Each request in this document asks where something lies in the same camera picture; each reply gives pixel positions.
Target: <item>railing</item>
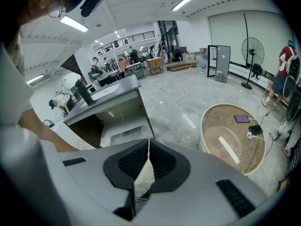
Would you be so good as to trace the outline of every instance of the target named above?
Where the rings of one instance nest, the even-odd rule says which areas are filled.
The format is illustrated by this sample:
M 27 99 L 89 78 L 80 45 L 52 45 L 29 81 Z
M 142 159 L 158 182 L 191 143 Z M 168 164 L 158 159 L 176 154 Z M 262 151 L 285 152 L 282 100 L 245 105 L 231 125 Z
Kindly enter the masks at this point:
M 104 54 L 105 52 L 108 52 L 114 48 L 118 48 L 121 45 L 125 44 L 130 44 L 139 40 L 144 40 L 144 39 L 150 39 L 154 38 L 155 33 L 154 31 L 149 31 L 149 32 L 143 32 L 143 33 L 138 33 L 134 34 L 128 37 L 124 37 L 122 39 L 115 40 L 111 43 L 108 43 L 106 45 L 103 45 L 102 47 L 98 48 L 95 50 L 95 52 L 98 53 L 98 55 Z

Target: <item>wooden platform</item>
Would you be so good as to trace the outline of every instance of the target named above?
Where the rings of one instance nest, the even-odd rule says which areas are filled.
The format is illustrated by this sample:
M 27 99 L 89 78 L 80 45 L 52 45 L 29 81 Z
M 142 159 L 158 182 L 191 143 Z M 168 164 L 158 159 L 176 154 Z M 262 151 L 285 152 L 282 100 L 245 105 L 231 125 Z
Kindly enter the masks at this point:
M 196 62 L 192 62 L 192 63 L 180 62 L 177 65 L 167 66 L 167 70 L 171 72 L 176 72 L 176 71 L 188 69 L 190 67 L 196 67 Z

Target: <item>black fan base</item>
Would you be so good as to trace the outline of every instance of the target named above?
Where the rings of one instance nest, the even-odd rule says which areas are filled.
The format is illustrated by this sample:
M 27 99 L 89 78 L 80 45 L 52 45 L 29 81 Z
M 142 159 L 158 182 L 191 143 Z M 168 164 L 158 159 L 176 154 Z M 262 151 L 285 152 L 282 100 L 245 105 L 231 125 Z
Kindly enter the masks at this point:
M 247 83 L 242 82 L 241 85 L 247 89 L 253 89 L 252 86 Z

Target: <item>gray floor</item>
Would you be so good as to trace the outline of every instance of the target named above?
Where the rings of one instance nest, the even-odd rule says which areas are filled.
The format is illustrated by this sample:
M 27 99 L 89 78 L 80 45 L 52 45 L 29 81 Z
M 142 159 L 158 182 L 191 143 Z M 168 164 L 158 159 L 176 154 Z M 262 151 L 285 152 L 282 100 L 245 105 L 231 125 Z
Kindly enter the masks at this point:
M 185 71 L 164 71 L 163 74 L 148 76 L 139 81 L 142 85 L 140 92 L 154 133 L 157 140 L 162 143 L 173 142 L 194 150 L 198 149 L 201 116 L 192 110 L 203 114 L 207 108 L 215 104 L 228 103 L 245 108 L 258 121 L 261 121 L 268 111 L 261 104 L 263 91 L 255 86 L 253 90 L 243 88 L 240 85 L 242 80 L 232 75 L 229 75 L 227 83 L 221 83 L 214 78 L 207 78 L 206 71 L 202 74 L 199 70 L 196 75 L 190 75 Z M 168 97 L 173 97 L 192 110 Z M 276 137 L 274 131 L 280 125 L 284 113 L 284 110 L 278 107 L 264 118 L 262 128 L 266 138 L 266 151 L 272 143 L 269 132 Z M 147 127 L 140 127 L 112 137 L 111 144 L 148 137 L 151 137 L 150 130 Z M 285 176 L 288 159 L 282 151 L 283 146 L 283 141 L 275 141 L 262 165 L 248 176 L 267 195 L 272 195 L 276 191 L 278 181 Z

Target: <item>red shirt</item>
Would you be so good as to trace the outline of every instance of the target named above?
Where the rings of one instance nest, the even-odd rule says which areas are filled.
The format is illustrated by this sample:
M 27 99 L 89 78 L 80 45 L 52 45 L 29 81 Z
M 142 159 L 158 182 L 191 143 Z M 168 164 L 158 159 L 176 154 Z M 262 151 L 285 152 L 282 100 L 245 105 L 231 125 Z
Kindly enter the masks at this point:
M 293 47 L 291 47 L 291 49 L 292 49 L 294 55 L 297 55 L 296 50 L 295 50 Z M 284 55 L 285 55 L 285 61 L 288 61 L 289 58 L 292 56 L 291 50 L 290 50 L 290 48 L 289 48 L 288 46 L 285 46 L 285 47 L 282 49 L 282 51 L 281 51 L 281 53 L 280 53 L 280 55 L 279 55 L 279 58 L 283 57 Z M 282 77 L 287 77 L 286 65 L 285 65 L 283 71 L 279 71 L 279 72 L 278 72 L 278 75 L 279 75 L 279 76 L 282 76 Z

